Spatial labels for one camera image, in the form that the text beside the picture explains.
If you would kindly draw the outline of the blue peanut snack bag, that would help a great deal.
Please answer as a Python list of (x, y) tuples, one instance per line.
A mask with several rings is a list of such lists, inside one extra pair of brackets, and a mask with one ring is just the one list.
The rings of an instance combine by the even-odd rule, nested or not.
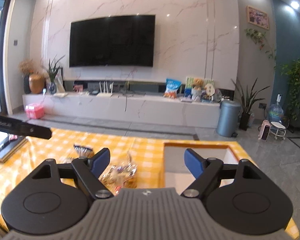
[(91, 158), (94, 156), (94, 150), (92, 148), (74, 144), (74, 149), (80, 157)]

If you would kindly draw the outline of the black book on table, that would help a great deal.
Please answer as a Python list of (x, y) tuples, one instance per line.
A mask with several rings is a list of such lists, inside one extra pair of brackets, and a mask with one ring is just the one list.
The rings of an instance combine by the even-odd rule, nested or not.
[(26, 143), (25, 137), (0, 132), (0, 163), (7, 161)]

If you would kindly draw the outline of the pink storage box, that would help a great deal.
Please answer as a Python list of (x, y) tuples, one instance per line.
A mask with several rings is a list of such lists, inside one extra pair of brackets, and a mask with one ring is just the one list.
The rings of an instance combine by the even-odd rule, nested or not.
[(29, 119), (40, 119), (44, 113), (44, 106), (42, 103), (31, 103), (25, 106), (25, 113)]

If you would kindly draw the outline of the blue grey trash can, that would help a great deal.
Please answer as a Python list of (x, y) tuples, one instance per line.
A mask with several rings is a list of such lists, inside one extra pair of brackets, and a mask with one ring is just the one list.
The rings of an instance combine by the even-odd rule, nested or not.
[(241, 105), (231, 100), (220, 104), (220, 115), (216, 132), (223, 137), (235, 137)]

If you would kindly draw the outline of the orange ceramic vase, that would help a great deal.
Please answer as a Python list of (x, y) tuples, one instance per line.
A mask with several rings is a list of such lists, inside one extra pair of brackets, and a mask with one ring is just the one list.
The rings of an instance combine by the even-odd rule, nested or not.
[(29, 87), (32, 94), (42, 93), (45, 86), (45, 77), (42, 74), (31, 74), (29, 76)]

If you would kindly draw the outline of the dried flowers dark vase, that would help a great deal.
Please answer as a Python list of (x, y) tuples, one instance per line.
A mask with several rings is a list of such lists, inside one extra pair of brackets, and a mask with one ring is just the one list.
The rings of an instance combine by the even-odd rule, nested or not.
[(19, 71), (23, 77), (23, 89), (25, 94), (30, 94), (29, 77), (34, 72), (34, 62), (31, 59), (24, 59), (19, 63)]

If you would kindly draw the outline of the pink small heater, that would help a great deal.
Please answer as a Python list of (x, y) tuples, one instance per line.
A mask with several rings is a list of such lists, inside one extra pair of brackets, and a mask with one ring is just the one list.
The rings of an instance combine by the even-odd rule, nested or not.
[(262, 125), (259, 127), (258, 139), (266, 141), (270, 132), (271, 124), (268, 120), (263, 120)]

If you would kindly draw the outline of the white marble tv console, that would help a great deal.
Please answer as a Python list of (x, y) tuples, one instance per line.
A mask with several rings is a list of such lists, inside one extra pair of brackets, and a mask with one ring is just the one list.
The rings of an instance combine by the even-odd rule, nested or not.
[(111, 97), (69, 93), (63, 98), (53, 95), (23, 95), (24, 106), (41, 103), (49, 115), (69, 116), (142, 124), (215, 128), (218, 103), (181, 102), (154, 95), (113, 94)]

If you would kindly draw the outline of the green plant in glass vase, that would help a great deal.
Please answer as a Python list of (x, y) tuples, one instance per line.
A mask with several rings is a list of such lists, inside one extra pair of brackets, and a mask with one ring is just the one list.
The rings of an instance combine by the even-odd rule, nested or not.
[(42, 66), (42, 68), (47, 72), (47, 75), (49, 77), (50, 83), (49, 83), (49, 93), (51, 95), (57, 93), (57, 85), (56, 85), (56, 76), (61, 68), (60, 61), (65, 57), (65, 55), (61, 56), (59, 59), (56, 59), (54, 57), (53, 59), (48, 60), (48, 67)]

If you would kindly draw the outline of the white wifi router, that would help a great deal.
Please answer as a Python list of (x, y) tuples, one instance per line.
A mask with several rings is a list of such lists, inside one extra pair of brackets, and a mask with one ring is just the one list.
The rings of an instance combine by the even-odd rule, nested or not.
[(97, 97), (110, 98), (113, 95), (114, 83), (108, 84), (107, 81), (99, 82), (99, 92)]

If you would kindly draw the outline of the teddy bear toy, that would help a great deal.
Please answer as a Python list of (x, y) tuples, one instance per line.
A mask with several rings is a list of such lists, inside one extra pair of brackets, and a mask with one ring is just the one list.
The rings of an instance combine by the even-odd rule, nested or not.
[(204, 84), (203, 79), (194, 78), (193, 84), (192, 84), (192, 89), (191, 89), (192, 101), (201, 102), (202, 93), (203, 93), (203, 84)]

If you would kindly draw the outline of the white round stool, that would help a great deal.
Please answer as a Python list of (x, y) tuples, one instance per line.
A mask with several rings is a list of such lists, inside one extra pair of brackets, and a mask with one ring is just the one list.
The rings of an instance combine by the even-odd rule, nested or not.
[(286, 127), (280, 122), (272, 121), (270, 123), (270, 133), (274, 136), (275, 140), (281, 138), (286, 139)]

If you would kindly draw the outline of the tall leaf potted plant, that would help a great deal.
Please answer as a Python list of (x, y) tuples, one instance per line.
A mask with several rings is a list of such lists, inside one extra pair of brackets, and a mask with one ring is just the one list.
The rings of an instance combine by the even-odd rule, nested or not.
[(270, 86), (266, 86), (259, 90), (255, 90), (255, 86), (258, 81), (258, 78), (256, 78), (253, 85), (251, 86), (251, 88), (246, 86), (246, 89), (244, 90), (240, 81), (235, 82), (233, 79), (231, 81), (235, 86), (235, 90), (239, 93), (239, 98), (240, 98), (241, 106), (242, 106), (242, 113), (241, 113), (241, 118), (240, 118), (240, 122), (239, 122), (239, 128), (246, 131), (248, 128), (248, 123), (249, 123), (249, 119), (251, 116), (252, 106), (256, 102), (264, 100), (264, 98), (257, 98), (258, 94), (260, 94), (262, 91), (268, 89)]

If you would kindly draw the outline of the water jug with pump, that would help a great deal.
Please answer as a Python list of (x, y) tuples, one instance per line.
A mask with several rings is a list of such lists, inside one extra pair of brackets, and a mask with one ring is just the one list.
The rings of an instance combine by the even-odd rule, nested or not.
[(279, 123), (282, 122), (284, 111), (280, 105), (281, 98), (282, 95), (278, 94), (276, 102), (270, 105), (268, 109), (268, 116), (267, 116), (269, 122), (279, 122)]

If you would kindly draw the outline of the blue chips bag on console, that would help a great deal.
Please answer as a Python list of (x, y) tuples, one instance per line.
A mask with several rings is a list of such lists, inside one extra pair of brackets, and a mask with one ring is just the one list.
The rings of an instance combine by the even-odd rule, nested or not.
[(177, 91), (181, 86), (181, 81), (175, 79), (166, 79), (166, 89), (164, 92), (165, 98), (175, 99)]

